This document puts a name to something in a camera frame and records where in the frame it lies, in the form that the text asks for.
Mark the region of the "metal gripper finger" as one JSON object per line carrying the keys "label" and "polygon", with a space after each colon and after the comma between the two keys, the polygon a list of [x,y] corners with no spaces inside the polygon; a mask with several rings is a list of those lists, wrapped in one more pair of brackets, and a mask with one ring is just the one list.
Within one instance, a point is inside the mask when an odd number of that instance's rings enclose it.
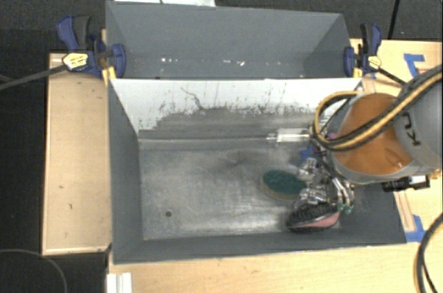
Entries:
{"label": "metal gripper finger", "polygon": [[317,160],[315,160],[315,158],[307,158],[298,168],[297,177],[300,181],[313,181],[316,175]]}
{"label": "metal gripper finger", "polygon": [[319,188],[302,189],[295,202],[293,203],[293,211],[299,211],[303,206],[318,206],[326,202],[326,190]]}

